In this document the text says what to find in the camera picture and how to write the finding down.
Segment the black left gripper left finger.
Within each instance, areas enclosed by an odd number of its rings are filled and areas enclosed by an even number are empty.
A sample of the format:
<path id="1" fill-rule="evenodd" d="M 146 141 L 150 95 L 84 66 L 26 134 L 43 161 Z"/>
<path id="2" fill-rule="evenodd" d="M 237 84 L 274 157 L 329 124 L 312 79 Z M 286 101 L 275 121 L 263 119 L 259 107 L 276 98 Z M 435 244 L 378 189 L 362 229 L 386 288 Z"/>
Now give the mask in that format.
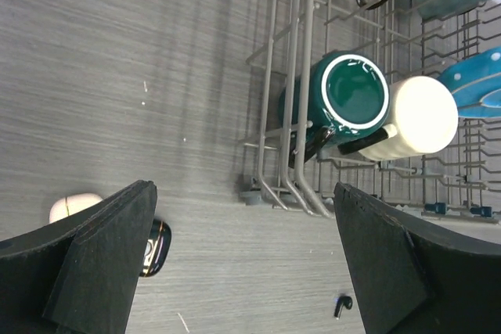
<path id="1" fill-rule="evenodd" d="M 157 204 L 139 180 L 1 242 L 3 333 L 123 333 Z"/>

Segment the black earbud charging case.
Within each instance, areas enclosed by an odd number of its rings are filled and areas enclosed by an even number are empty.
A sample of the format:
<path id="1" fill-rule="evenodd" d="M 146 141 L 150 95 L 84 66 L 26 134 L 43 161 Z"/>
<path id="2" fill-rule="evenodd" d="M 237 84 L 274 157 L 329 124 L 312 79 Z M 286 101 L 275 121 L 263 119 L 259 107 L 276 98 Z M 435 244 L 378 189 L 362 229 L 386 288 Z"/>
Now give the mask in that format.
<path id="1" fill-rule="evenodd" d="M 171 245 L 171 237 L 168 224 L 161 219 L 154 218 L 143 257 L 141 277 L 152 277 L 164 266 Z"/>

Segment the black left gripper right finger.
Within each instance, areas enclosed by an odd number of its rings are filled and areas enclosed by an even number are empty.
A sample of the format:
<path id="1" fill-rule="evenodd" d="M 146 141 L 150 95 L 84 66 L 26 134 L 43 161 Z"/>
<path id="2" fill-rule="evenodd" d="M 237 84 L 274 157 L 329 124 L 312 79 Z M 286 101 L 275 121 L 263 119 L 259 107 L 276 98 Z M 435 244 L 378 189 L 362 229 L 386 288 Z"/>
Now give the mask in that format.
<path id="1" fill-rule="evenodd" d="M 500 246 L 345 183 L 333 209 L 368 333 L 498 333 Z"/>

